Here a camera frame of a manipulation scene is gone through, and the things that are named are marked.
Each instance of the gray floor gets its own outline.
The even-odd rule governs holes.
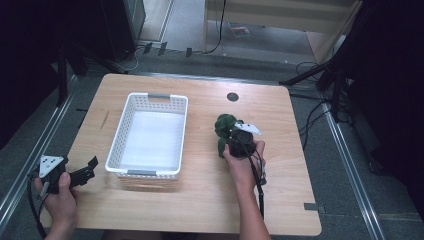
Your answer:
[[[179,26],[178,24],[171,24],[176,21],[172,19],[178,15],[178,7],[182,6],[180,4],[186,4],[187,2],[189,1],[175,0],[174,9],[170,15],[170,24],[167,26],[164,35],[164,41],[168,42],[169,49],[184,50],[187,47],[193,47],[196,50],[199,47],[200,50],[201,41],[199,38],[192,36],[201,32],[201,28],[198,31],[191,32],[193,35],[190,35],[187,31],[183,31],[186,29],[184,27],[178,30],[179,26],[183,25],[181,22]],[[214,30],[216,33],[215,23],[210,22],[209,24],[211,25],[209,29]],[[249,30],[252,29],[252,32],[254,32],[253,27],[248,27]],[[284,39],[279,35],[281,33],[277,33],[278,31],[278,29],[272,29],[270,32],[275,33],[275,35],[272,35],[274,37],[270,37],[270,39]],[[287,80],[297,75],[295,71],[297,63],[313,61],[309,45],[305,42],[305,38],[302,37],[303,33],[291,30],[285,32],[287,35],[290,35],[290,33],[293,35],[287,36],[287,42],[298,45],[293,48],[289,47],[290,44],[282,47],[282,52],[276,55],[281,54],[281,56],[284,56],[281,59],[284,60],[281,60],[278,56],[278,60],[270,60],[271,57],[268,54],[272,52],[272,49],[266,49],[265,47],[272,46],[272,44],[262,44],[262,47],[249,47],[255,45],[255,41],[258,41],[258,45],[261,44],[263,40],[260,40],[260,38],[251,38],[248,40],[251,42],[243,44],[238,39],[226,41],[225,39],[230,38],[232,35],[229,32],[224,41],[222,41],[222,52],[218,52],[216,55],[193,55],[190,58],[186,58],[184,52],[178,51],[166,51],[163,56],[158,56],[157,49],[152,49],[149,54],[141,54],[139,52],[139,65],[136,69],[130,71],[129,74],[166,73],[197,76],[198,78],[208,76],[219,77],[222,81],[277,85],[279,80]],[[246,48],[248,50],[243,51],[245,55],[237,55],[239,53],[238,50],[229,50],[237,48]],[[259,48],[259,50],[261,48],[265,49],[262,49],[263,51],[255,51],[255,48]],[[76,111],[76,109],[89,108],[91,99],[102,77],[107,73],[103,67],[91,61],[88,61],[88,63],[89,72],[85,77],[78,77],[79,84],[74,99],[46,149],[46,155],[66,155],[68,153],[78,132],[78,125],[84,117],[84,112]],[[134,59],[128,59],[120,64],[131,68],[135,65],[135,61]],[[300,67],[301,72],[307,69],[308,67]],[[289,87],[289,90],[292,94],[318,96],[318,93],[314,90],[313,80],[303,81],[298,85]],[[9,144],[0,150],[0,159],[3,163],[0,169],[1,198],[9,190],[14,181],[14,176],[17,175],[26,161],[49,117],[55,110],[56,98],[57,93],[53,92],[31,118],[25,122]],[[292,97],[291,100],[297,125],[301,128],[305,125],[309,112],[316,106],[318,100],[298,97]],[[320,113],[322,113],[322,109],[315,112],[314,116],[318,116]],[[350,153],[377,213],[386,239],[424,239],[424,224],[416,213],[405,187],[391,176],[376,176],[370,173],[367,165],[367,155],[356,136],[354,126],[349,124],[339,124],[339,126],[345,136]],[[319,215],[323,231],[317,237],[273,236],[273,239],[372,239],[326,118],[320,118],[310,129],[308,145],[305,149],[305,159],[316,203],[320,207]],[[102,234],[102,230],[79,229],[73,239],[101,239]],[[9,224],[0,238],[39,239],[25,195],[18,203]]]

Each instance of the basket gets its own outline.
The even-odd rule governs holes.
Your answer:
[[[128,95],[106,170],[121,177],[178,179],[187,105],[185,96]]]

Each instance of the dark green plush toy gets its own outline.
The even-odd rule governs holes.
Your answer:
[[[233,115],[231,114],[221,114],[219,115],[218,119],[215,123],[215,133],[218,135],[218,155],[220,158],[224,158],[224,155],[222,153],[225,150],[225,144],[228,141],[228,138],[231,135],[231,129],[234,127],[234,124],[236,123],[244,123],[243,120],[237,120]]]

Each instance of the table top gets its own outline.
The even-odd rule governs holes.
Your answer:
[[[170,188],[123,186],[105,169],[106,159],[132,92],[188,97],[182,167]],[[238,101],[227,99],[234,92]],[[95,177],[78,187],[78,228],[237,233],[239,208],[227,163],[218,157],[214,124],[222,113],[255,124],[266,142],[268,183],[263,186],[270,234],[318,235],[321,224],[288,90],[227,81],[106,75],[68,154],[75,171],[97,156]],[[44,211],[42,222],[50,226]]]

